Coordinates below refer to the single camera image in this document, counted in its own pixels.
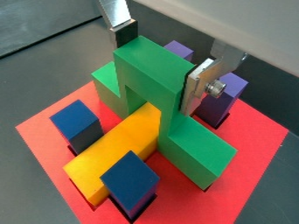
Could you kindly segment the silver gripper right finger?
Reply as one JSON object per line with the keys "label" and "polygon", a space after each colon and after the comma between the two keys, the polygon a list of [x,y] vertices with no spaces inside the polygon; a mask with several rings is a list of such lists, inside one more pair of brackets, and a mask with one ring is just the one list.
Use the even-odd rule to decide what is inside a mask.
{"label": "silver gripper right finger", "polygon": [[215,39],[207,58],[186,74],[181,101],[181,112],[190,116],[202,104],[202,97],[210,95],[219,98],[226,89],[221,82],[225,74],[235,71],[249,54],[235,46]]}

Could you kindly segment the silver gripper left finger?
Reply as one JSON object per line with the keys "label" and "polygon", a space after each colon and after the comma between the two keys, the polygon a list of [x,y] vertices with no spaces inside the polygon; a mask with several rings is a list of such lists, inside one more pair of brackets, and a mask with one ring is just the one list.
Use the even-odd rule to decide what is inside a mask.
{"label": "silver gripper left finger", "polygon": [[99,10],[113,43],[119,48],[138,37],[138,21],[131,18],[127,0],[99,0]]}

